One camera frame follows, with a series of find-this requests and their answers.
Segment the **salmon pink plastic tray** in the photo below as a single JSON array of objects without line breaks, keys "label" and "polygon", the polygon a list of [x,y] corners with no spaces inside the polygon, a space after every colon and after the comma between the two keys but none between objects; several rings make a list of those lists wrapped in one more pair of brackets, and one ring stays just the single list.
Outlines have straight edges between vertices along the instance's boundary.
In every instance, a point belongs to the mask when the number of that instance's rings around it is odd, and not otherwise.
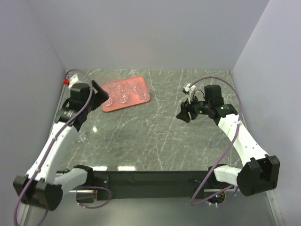
[{"label": "salmon pink plastic tray", "polygon": [[[138,77],[140,79],[140,82],[146,84],[145,79],[142,76],[135,76],[135,77]],[[104,104],[102,104],[101,108],[102,108],[102,110],[104,112],[106,112],[106,113],[113,112],[113,111],[116,111],[116,110],[120,110],[120,109],[123,109],[123,108],[131,107],[131,106],[134,106],[134,105],[143,104],[143,103],[146,103],[146,102],[150,101],[151,96],[149,96],[149,99],[147,101],[141,101],[139,99],[138,92],[136,94],[130,93],[130,91],[128,90],[127,83],[126,83],[126,80],[129,79],[129,78],[130,77],[119,80],[119,81],[122,81],[122,83],[123,83],[124,93],[128,94],[128,101],[125,104],[119,103],[118,100],[117,100],[117,95],[113,92],[113,95],[110,95],[109,97],[114,98],[114,104],[112,106],[110,106],[110,107],[105,106]]]}]

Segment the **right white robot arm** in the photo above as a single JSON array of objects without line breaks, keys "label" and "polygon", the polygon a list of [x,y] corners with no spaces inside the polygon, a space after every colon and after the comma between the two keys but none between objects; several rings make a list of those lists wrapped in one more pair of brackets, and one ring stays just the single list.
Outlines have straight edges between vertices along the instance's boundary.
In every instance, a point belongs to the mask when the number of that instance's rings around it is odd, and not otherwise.
[{"label": "right white robot arm", "polygon": [[177,119],[189,123],[198,115],[207,115],[233,143],[243,165],[241,169],[222,164],[211,167],[211,174],[207,176],[208,185],[218,188],[224,182],[238,187],[244,196],[275,189],[280,160],[275,155],[270,156],[257,144],[235,107],[224,103],[219,85],[205,86],[204,100],[198,100],[196,91],[195,85],[188,83],[184,86],[183,92],[188,99],[181,103]]}]

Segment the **clear tall glass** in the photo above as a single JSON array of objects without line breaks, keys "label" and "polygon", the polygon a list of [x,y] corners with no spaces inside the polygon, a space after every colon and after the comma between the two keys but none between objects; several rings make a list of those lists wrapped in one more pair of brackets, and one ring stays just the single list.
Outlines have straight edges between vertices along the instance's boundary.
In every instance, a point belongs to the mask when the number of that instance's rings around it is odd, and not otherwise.
[{"label": "clear tall glass", "polygon": [[141,101],[147,101],[149,99],[149,92],[148,92],[148,88],[146,86],[145,83],[138,83],[137,86],[137,92],[138,92],[138,95],[139,95],[139,99]]},{"label": "clear tall glass", "polygon": [[127,93],[117,94],[117,100],[119,103],[125,104],[128,101],[128,94]]}]

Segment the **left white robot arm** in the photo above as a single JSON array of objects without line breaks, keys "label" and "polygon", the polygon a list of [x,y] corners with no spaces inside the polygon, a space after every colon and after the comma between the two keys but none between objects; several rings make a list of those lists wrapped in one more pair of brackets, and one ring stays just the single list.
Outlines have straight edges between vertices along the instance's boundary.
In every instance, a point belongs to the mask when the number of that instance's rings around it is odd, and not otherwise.
[{"label": "left white robot arm", "polygon": [[70,97],[57,112],[49,138],[37,160],[25,176],[14,179],[13,187],[20,203],[53,211],[69,191],[78,186],[90,189],[94,185],[94,172],[89,166],[76,165],[60,177],[56,177],[56,172],[88,114],[108,98],[108,93],[95,81],[77,82],[71,86]]}]

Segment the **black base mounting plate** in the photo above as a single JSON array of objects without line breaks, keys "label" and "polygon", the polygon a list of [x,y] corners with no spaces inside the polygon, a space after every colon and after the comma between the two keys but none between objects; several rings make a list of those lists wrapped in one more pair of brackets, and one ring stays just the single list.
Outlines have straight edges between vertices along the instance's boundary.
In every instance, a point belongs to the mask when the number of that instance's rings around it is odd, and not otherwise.
[{"label": "black base mounting plate", "polygon": [[92,186],[97,200],[144,198],[191,198],[207,171],[95,171],[83,187]]}]

